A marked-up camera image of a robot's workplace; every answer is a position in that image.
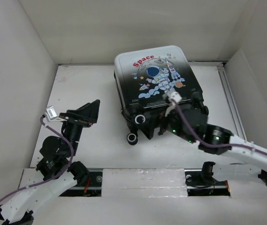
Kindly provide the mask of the black suitcase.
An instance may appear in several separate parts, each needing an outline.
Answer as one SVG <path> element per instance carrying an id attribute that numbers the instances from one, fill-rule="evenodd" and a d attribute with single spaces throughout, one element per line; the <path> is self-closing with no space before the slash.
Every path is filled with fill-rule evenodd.
<path id="1" fill-rule="evenodd" d="M 114 79 L 129 134 L 135 145 L 138 133 L 148 139 L 159 131 L 159 116 L 169 102 L 162 95 L 177 91 L 181 109 L 195 109 L 208 116 L 203 91 L 182 49 L 175 45 L 118 54 L 114 60 Z"/>

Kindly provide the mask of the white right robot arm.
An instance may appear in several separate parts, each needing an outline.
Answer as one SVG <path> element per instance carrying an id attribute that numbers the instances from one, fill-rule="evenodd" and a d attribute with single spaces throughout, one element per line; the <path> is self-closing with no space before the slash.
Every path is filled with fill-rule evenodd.
<path id="1" fill-rule="evenodd" d="M 159 134 L 169 131 L 190 143 L 198 142 L 198 149 L 207 154 L 238 160 L 229 165 L 205 162 L 200 179 L 207 186 L 224 180 L 246 180 L 267 187 L 267 149 L 207 121 L 208 116 L 198 110 L 170 106 L 161 117 Z"/>

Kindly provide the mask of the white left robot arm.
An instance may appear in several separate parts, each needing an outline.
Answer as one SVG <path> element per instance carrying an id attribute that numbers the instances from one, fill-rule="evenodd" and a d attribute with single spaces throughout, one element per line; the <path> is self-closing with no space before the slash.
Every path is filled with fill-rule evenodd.
<path id="1" fill-rule="evenodd" d="M 40 117 L 40 124 L 53 132 L 42 143 L 42 158 L 34 176 L 24 187 L 0 199 L 0 220 L 5 225 L 31 225 L 37 211 L 69 188 L 89 180 L 89 170 L 74 161 L 83 128 L 97 123 L 100 100 L 57 114 L 52 106 Z"/>

